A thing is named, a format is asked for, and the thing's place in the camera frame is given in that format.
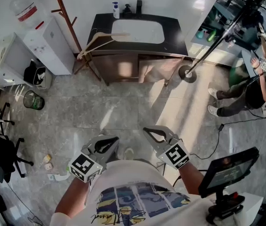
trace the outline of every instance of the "person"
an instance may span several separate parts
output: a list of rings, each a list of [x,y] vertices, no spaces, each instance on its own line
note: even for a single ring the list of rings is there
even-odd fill
[[[266,59],[266,41],[261,38],[263,56]],[[228,91],[208,88],[208,93],[217,100],[237,98],[231,105],[216,108],[212,105],[208,111],[215,116],[228,117],[249,109],[258,109],[266,104],[266,73],[259,66],[257,58],[251,59],[251,65],[257,73],[257,77],[242,81],[233,85]]]
[[[78,178],[73,180],[56,207],[50,226],[209,225],[206,216],[213,203],[196,196],[202,173],[191,162],[182,166],[179,173],[189,195],[175,192],[149,162],[110,161],[90,187]]]

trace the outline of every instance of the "faucet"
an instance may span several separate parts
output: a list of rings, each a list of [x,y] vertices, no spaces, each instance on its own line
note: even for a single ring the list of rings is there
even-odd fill
[[[136,18],[141,18],[141,7],[142,7],[142,1],[137,0],[136,4]]]

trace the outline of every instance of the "bathroom sink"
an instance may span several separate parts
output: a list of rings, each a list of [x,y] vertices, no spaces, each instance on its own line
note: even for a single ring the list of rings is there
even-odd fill
[[[129,33],[129,36],[112,36],[118,42],[163,43],[160,23],[145,20],[120,19],[113,23],[111,33]]]

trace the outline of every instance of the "white t-shirt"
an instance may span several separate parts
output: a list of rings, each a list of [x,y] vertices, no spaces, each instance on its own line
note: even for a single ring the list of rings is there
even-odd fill
[[[55,213],[50,226],[210,225],[206,216],[213,203],[191,198],[175,192],[147,163],[114,161],[92,182],[86,207],[72,219]]]

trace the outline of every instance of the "gray tile floor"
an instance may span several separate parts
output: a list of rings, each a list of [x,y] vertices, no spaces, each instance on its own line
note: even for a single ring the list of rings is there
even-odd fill
[[[47,173],[66,174],[66,167],[74,153],[92,137],[100,133],[116,135],[121,139],[118,156],[130,146],[135,158],[143,158],[155,166],[161,164],[145,140],[141,128],[145,125],[165,125],[177,133],[191,153],[208,156],[214,150],[221,123],[248,120],[254,117],[242,112],[230,118],[210,115],[207,105],[231,103],[232,100],[216,102],[207,93],[208,86],[228,89],[229,70],[202,65],[197,68],[198,79],[187,84],[175,74],[168,87],[163,83],[115,83],[106,87],[97,81],[88,70],[77,75],[57,76],[48,91],[37,90],[44,97],[45,107],[41,111],[23,106],[27,86],[7,88],[0,96],[0,107],[9,102],[7,117],[16,122],[6,128],[9,137],[16,142],[23,137],[18,155],[34,161],[34,166],[21,163],[26,178],[17,172],[12,174],[10,187],[26,206],[45,225],[49,224],[60,198],[73,177],[65,181],[49,181]],[[226,125],[220,133],[219,146],[207,160],[192,156],[198,169],[207,169],[211,160],[256,146],[260,158],[252,172],[243,181],[230,186],[229,192],[248,192],[266,198],[266,120]],[[42,162],[46,154],[52,155],[54,168],[46,171]],[[178,172],[166,167],[164,175],[173,183]],[[176,185],[184,191],[183,183]],[[16,198],[7,183],[0,184],[7,211],[5,215],[15,225],[30,225],[27,217],[31,213]]]

